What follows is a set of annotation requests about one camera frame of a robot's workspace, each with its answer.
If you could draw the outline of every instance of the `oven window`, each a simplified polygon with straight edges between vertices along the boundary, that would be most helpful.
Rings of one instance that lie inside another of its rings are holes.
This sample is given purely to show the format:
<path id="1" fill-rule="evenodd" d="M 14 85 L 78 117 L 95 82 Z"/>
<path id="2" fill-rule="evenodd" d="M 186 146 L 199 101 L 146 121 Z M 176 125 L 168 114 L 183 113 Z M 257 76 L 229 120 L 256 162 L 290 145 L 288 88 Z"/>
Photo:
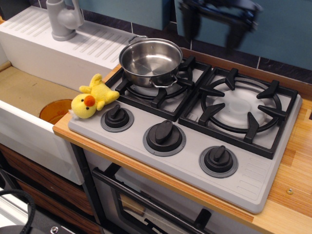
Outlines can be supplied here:
<path id="1" fill-rule="evenodd" d="M 119 215 L 148 234 L 189 234 L 166 218 L 149 210 L 128 196 L 116 192 Z"/>

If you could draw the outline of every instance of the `gray faucet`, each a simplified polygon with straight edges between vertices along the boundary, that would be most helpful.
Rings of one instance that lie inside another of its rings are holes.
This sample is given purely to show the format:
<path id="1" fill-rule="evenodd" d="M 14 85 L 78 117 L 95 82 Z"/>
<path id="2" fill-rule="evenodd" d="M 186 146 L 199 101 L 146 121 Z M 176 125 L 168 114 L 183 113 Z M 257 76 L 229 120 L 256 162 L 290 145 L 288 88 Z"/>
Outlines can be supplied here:
<path id="1" fill-rule="evenodd" d="M 64 0 L 47 0 L 47 10 L 55 40 L 64 41 L 73 38 L 76 29 L 83 25 L 83 16 L 78 0 L 72 0 L 74 10 L 68 10 Z"/>

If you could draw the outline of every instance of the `orange beak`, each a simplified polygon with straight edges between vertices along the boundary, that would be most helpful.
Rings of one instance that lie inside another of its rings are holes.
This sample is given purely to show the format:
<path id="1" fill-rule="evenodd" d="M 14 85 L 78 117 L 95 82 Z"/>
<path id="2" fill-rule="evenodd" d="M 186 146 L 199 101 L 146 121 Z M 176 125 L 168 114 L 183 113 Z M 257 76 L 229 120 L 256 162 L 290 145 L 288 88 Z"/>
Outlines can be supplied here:
<path id="1" fill-rule="evenodd" d="M 89 106 L 89 107 L 94 106 L 95 103 L 96 103 L 96 99 L 92 95 L 86 96 L 84 99 L 84 104 L 86 106 Z"/>

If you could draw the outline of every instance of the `drainboard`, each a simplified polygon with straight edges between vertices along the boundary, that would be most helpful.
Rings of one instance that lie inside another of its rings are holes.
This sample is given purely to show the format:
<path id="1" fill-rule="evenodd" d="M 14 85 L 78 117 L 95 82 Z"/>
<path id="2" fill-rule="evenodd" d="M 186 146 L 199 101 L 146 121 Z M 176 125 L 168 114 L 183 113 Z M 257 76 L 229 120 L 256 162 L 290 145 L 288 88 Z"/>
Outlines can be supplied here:
<path id="1" fill-rule="evenodd" d="M 67 41 L 52 38 L 47 10 L 29 7 L 0 25 L 0 43 L 13 66 L 78 91 L 94 74 L 105 77 L 134 34 L 85 21 Z"/>

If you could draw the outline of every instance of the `blue wall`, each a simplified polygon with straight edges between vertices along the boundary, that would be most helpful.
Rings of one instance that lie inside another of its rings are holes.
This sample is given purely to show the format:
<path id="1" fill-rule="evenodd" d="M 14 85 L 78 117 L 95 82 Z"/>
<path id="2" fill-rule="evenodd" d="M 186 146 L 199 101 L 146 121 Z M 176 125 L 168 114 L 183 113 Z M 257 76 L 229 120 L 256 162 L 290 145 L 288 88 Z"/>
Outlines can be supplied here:
<path id="1" fill-rule="evenodd" d="M 258 29 L 248 33 L 240 51 L 312 70 L 312 1 L 253 0 L 264 10 L 258 17 Z M 180 0 L 175 0 L 179 35 L 184 35 Z M 195 38 L 225 45 L 228 26 L 202 18 Z"/>
<path id="2" fill-rule="evenodd" d="M 162 30 L 170 20 L 170 0 L 79 0 L 80 8 Z"/>

